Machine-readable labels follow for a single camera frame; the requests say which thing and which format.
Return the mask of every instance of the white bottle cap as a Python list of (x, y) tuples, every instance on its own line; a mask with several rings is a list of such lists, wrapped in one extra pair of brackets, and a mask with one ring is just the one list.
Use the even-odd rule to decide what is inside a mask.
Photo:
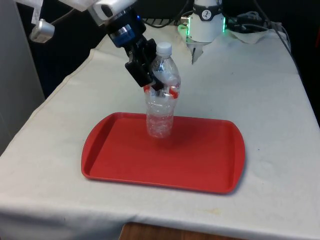
[(168, 58), (172, 55), (172, 45), (170, 42), (159, 42), (156, 45), (156, 54), (163, 58)]

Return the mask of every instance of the white wall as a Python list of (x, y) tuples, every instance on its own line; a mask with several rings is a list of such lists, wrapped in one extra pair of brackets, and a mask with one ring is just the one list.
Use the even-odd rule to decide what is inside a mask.
[(44, 95), (13, 0), (0, 0), (0, 33), (1, 155)]

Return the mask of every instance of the table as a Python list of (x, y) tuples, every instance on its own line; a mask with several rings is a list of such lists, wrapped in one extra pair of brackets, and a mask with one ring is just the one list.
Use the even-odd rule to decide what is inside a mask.
[(174, 27), (145, 36), (173, 43), (182, 78), (176, 115), (240, 129), (246, 167), (237, 189), (214, 195), (82, 176), (91, 129), (114, 112), (145, 112), (126, 54), (105, 37), (1, 156), (0, 237), (116, 240), (125, 223), (137, 222), (248, 240), (320, 239), (320, 131), (278, 37), (245, 44), (226, 32), (191, 65)]
[(131, 222), (123, 226), (119, 240), (240, 240), (240, 239)]

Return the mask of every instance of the wooden floor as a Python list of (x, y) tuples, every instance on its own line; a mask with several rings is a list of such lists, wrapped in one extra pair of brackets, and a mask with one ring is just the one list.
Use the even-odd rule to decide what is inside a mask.
[(123, 227), (119, 240), (240, 240), (225, 236), (184, 231), (173, 228), (128, 223)]

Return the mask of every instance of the dark background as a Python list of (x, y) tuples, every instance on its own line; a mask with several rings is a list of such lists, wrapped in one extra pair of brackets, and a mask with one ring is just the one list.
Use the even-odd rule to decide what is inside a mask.
[[(292, 54), (298, 64), (302, 82), (320, 123), (320, 46), (316, 47), (320, 30), (319, 0), (257, 0), (274, 22), (282, 22), (291, 39)], [(186, 0), (138, 0), (135, 8), (143, 18), (174, 17)], [(236, 16), (255, 11), (252, 0), (223, 0), (225, 12)], [(18, 4), (25, 33), (29, 36), (33, 25), (33, 9)], [(52, 22), (71, 8), (58, 0), (44, 0), (41, 18)], [(54, 37), (46, 44), (29, 41), (36, 69), (45, 96), (49, 96), (62, 80), (88, 57), (105, 36), (90, 14), (75, 12), (56, 25)]]

